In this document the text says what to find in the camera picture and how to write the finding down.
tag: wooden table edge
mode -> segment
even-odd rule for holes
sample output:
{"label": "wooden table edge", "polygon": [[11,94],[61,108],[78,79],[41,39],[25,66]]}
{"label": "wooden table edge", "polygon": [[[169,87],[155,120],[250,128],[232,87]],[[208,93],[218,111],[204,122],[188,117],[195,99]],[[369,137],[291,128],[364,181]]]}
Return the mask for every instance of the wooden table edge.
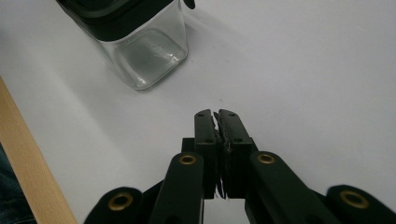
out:
{"label": "wooden table edge", "polygon": [[0,143],[37,223],[76,224],[66,199],[1,77]]}

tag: black mechanical linkage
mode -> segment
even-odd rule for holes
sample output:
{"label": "black mechanical linkage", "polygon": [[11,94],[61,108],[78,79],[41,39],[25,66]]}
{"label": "black mechanical linkage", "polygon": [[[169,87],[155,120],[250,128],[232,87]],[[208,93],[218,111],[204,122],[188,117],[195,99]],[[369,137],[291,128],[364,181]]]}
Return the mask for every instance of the black mechanical linkage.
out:
{"label": "black mechanical linkage", "polygon": [[113,189],[85,224],[200,224],[204,199],[245,199],[252,224],[390,224],[396,215],[369,193],[342,185],[326,196],[309,189],[275,153],[259,151],[237,114],[210,110],[194,117],[165,179],[141,193]]}

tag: black lid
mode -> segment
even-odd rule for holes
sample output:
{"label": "black lid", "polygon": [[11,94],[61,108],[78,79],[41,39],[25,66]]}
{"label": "black lid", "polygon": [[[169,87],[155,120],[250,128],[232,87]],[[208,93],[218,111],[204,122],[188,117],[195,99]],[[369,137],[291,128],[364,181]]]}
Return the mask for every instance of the black lid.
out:
{"label": "black lid", "polygon": [[[174,0],[57,0],[79,26],[101,41],[121,39]],[[194,8],[193,0],[185,0]]]}

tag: glass jar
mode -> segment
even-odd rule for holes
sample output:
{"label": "glass jar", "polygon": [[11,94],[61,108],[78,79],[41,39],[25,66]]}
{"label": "glass jar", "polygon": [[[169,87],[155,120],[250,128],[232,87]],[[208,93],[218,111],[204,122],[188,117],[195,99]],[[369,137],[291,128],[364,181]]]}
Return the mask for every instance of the glass jar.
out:
{"label": "glass jar", "polygon": [[[57,0],[123,81],[143,90],[189,52],[180,0]],[[194,8],[193,1],[187,1]]]}

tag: white table surface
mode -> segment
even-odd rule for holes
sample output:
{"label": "white table surface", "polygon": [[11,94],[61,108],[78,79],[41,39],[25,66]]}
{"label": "white table surface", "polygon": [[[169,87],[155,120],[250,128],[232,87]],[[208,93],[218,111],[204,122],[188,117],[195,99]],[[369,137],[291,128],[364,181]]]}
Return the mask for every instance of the white table surface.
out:
{"label": "white table surface", "polygon": [[[164,178],[193,115],[229,109],[320,193],[348,184],[396,211],[396,1],[197,0],[190,55],[148,91],[110,73],[51,0],[0,1],[0,74],[82,223],[99,198]],[[242,200],[205,223],[248,223]]]}

